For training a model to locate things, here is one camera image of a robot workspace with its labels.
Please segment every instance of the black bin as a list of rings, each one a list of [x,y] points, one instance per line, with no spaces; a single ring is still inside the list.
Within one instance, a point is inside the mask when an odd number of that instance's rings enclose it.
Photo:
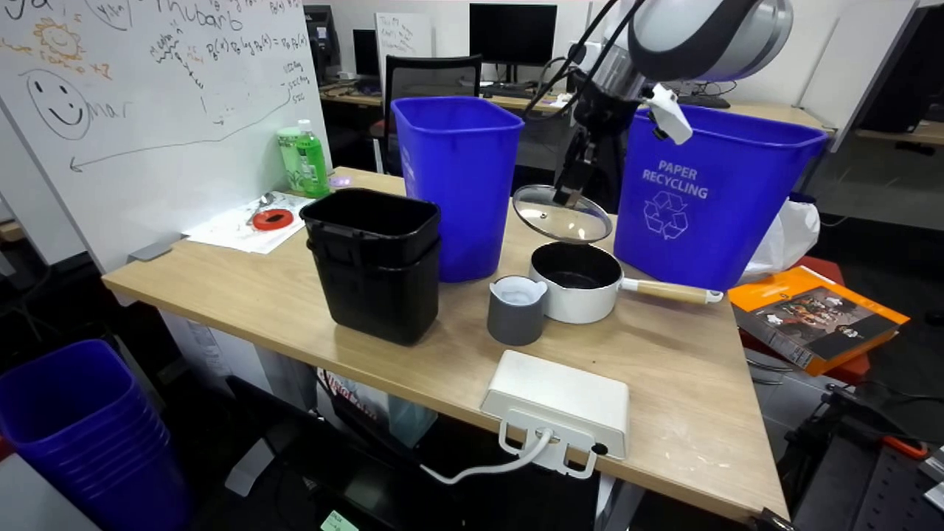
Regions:
[[[413,345],[441,313],[441,210],[341,189],[302,210],[338,323]]]

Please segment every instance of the book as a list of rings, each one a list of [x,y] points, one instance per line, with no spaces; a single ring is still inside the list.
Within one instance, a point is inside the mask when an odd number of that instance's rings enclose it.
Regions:
[[[807,266],[730,288],[742,331],[808,375],[823,375],[891,342],[908,320]]]

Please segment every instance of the green bottle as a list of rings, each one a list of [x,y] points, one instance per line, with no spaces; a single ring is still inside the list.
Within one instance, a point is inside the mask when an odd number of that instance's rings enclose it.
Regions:
[[[308,121],[277,133],[287,180],[293,195],[326,196],[330,195],[329,163],[320,136]]]

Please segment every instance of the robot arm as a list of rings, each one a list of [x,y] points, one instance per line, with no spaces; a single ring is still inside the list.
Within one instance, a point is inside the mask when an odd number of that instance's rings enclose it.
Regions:
[[[789,0],[630,0],[611,34],[581,50],[585,83],[557,196],[581,195],[599,180],[611,183],[606,195],[621,195],[621,136],[646,83],[751,77],[786,46],[790,25]],[[689,140],[690,126],[671,92],[659,84],[646,105],[664,136]]]

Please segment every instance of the blue trash can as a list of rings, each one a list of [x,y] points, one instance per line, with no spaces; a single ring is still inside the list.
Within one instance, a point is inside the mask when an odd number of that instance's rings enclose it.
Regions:
[[[718,108],[684,114],[689,143],[634,114],[613,253],[659,281],[730,288],[827,136]]]
[[[0,432],[102,528],[190,522],[169,430],[110,342],[75,342],[0,375]]]
[[[441,281],[498,267],[519,133],[513,112],[479,96],[394,101],[408,195],[441,205]]]

